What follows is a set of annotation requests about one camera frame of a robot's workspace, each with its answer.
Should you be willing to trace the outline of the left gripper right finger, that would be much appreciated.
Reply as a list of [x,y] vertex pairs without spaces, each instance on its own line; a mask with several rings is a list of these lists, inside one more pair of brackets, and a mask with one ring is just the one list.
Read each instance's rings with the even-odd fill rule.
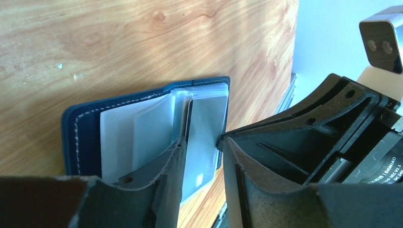
[[231,228],[400,228],[403,186],[299,185],[223,141],[223,170]]

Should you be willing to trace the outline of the navy blue card holder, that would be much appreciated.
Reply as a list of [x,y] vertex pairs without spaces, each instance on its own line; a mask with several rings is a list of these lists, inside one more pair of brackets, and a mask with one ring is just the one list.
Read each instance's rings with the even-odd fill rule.
[[219,76],[69,107],[61,117],[66,174],[116,182],[185,137],[191,100],[229,92],[230,78]]

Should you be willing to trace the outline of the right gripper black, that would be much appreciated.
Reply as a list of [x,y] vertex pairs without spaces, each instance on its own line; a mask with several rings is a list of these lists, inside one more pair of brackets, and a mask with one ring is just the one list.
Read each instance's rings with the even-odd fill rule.
[[225,133],[248,156],[298,184],[319,181],[334,155],[334,182],[392,184],[403,174],[399,102],[330,74],[308,97]]

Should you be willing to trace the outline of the grey credit card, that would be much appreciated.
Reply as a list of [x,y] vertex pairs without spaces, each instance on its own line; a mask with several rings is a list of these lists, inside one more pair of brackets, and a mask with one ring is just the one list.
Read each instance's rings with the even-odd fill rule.
[[226,95],[189,102],[181,205],[194,198],[214,179],[219,156],[217,142],[224,129],[227,104]]

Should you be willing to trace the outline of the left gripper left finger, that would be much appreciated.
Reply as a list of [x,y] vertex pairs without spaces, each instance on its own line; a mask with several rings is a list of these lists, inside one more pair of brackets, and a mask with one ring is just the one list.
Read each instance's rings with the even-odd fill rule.
[[2,176],[3,228],[174,228],[187,143],[178,138],[139,169],[107,184],[97,176]]

